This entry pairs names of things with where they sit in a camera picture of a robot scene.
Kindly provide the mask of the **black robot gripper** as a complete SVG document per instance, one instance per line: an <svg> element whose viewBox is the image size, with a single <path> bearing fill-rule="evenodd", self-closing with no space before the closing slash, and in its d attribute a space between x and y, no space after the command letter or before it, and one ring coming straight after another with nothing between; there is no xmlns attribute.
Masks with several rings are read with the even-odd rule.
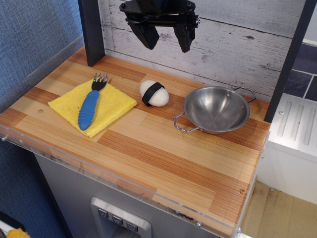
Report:
<svg viewBox="0 0 317 238"><path fill-rule="evenodd" d="M189 0L130 0L119 6L133 33L152 50L159 39L156 26L173 27L183 53L190 51L199 17Z"/></svg>

